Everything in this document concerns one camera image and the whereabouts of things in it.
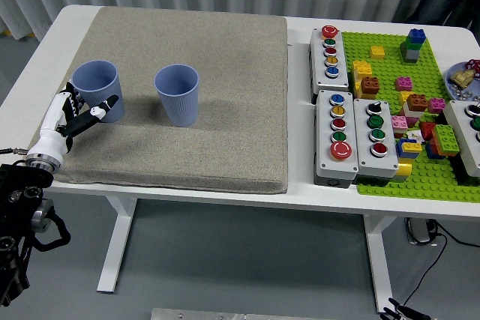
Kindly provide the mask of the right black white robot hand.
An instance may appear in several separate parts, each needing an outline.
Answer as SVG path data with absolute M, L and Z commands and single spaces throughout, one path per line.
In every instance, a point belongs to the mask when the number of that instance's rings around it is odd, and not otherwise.
M 400 304 L 394 298 L 389 298 L 388 301 L 394 306 L 394 310 L 389 309 L 388 307 L 383 308 L 383 313 L 380 313 L 379 317 L 382 320 L 401 320 L 401 319 L 412 319 L 412 320 L 431 320 L 432 318 L 424 313 L 421 313 L 417 310 L 409 308 L 405 305 Z

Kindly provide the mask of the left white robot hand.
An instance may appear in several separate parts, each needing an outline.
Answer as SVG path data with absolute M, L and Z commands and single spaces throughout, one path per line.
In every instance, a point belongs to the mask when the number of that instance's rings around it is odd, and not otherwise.
M 114 94 L 89 110 L 81 111 L 85 101 L 68 82 L 52 100 L 40 127 L 40 139 L 30 148 L 27 166 L 57 173 L 73 144 L 73 138 L 103 120 L 119 102 Z

